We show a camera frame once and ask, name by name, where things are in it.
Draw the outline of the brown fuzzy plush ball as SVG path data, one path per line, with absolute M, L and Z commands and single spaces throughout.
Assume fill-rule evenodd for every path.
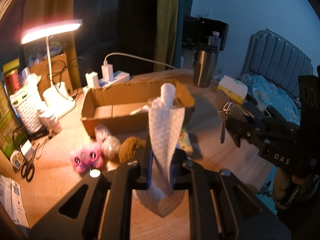
M 144 148 L 146 140 L 138 137 L 128 137 L 124 140 L 119 148 L 119 162 L 121 164 L 132 160 L 135 157 L 136 152 Z

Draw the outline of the clear bubble wrap bundle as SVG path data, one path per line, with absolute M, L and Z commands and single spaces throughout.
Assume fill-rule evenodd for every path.
M 119 153 L 121 146 L 120 140 L 112 135 L 104 124 L 99 124 L 95 127 L 95 138 L 100 144 L 103 155 L 112 160 Z

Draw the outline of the pink plush toy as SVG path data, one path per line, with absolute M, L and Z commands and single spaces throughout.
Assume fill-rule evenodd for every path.
M 103 154 L 98 142 L 90 142 L 71 150 L 70 161 L 78 173 L 85 172 L 89 167 L 100 168 L 103 165 Z

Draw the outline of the cartoon tissue pack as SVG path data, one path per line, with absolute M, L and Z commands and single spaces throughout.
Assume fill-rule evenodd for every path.
M 178 146 L 180 149 L 184 150 L 187 156 L 191 156 L 193 154 L 193 147 L 191 144 L 191 140 L 185 128 L 181 129 L 180 136 L 178 139 Z

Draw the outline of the white paper towel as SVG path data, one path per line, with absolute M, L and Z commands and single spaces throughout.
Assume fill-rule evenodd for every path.
M 142 205 L 159 217 L 166 217 L 181 203 L 184 192 L 174 192 L 170 181 L 170 165 L 184 122 L 185 108 L 174 108 L 176 87 L 161 86 L 161 95 L 148 109 L 149 136 L 153 152 L 151 176 L 146 191 L 136 190 Z

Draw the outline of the blue blanket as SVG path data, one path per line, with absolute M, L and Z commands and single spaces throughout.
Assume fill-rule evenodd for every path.
M 238 80 L 248 87 L 248 93 L 265 107 L 274 107 L 286 121 L 300 125 L 300 113 L 285 90 L 261 75 L 242 74 Z

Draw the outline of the yellow white sponge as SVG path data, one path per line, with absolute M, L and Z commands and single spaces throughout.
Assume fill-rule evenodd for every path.
M 244 83 L 226 75 L 220 80 L 217 89 L 240 105 L 244 103 L 248 92 L 248 87 Z

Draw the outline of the cardboard box tray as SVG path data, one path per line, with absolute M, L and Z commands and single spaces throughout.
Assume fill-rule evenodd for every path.
M 185 108 L 184 124 L 188 124 L 195 110 L 195 99 L 176 76 L 135 76 L 125 83 L 116 83 L 106 88 L 90 88 L 84 96 L 81 122 L 90 137 L 95 136 L 95 127 L 104 124 L 115 135 L 146 130 L 148 113 L 131 114 L 146 105 L 150 99 L 161 96 L 161 86 L 175 86 L 175 98 Z

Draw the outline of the white power strip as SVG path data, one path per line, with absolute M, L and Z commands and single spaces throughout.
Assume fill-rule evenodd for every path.
M 125 83 L 130 80 L 129 73 L 117 71 L 113 75 L 113 80 L 105 80 L 105 79 L 99 79 L 99 88 L 106 88 L 110 87 L 110 85 L 113 85 L 115 83 Z

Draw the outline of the small white bottle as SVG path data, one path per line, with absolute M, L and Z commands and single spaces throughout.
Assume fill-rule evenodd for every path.
M 62 131 L 62 126 L 53 111 L 47 109 L 44 113 L 44 116 L 53 132 L 55 134 L 59 134 Z

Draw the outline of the black monitor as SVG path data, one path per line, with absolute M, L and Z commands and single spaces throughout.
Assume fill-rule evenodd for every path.
M 220 51 L 223 51 L 226 46 L 229 25 L 225 22 L 212 20 L 209 18 L 195 18 L 191 16 L 183 16 L 183 32 L 182 32 L 182 47 L 189 50 L 194 50 L 204 41 L 207 41 L 213 32 L 219 33 L 221 39 Z

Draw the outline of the white square charger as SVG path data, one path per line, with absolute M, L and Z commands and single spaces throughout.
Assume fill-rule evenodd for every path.
M 90 72 L 85 74 L 88 88 L 98 88 L 99 78 L 97 72 Z

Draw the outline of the black scissors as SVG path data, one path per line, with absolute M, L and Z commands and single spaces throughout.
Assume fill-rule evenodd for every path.
M 32 181 L 35 174 L 34 159 L 38 150 L 38 146 L 33 150 L 31 157 L 21 167 L 21 177 L 28 183 Z

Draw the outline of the white perforated basket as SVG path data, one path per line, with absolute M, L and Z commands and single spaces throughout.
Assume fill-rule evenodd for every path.
M 27 132 L 37 132 L 42 127 L 36 108 L 42 101 L 38 89 L 24 87 L 9 98 Z

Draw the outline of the green tea box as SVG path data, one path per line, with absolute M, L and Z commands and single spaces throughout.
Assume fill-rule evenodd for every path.
M 26 133 L 1 82 L 1 151 L 9 159 L 25 141 Z

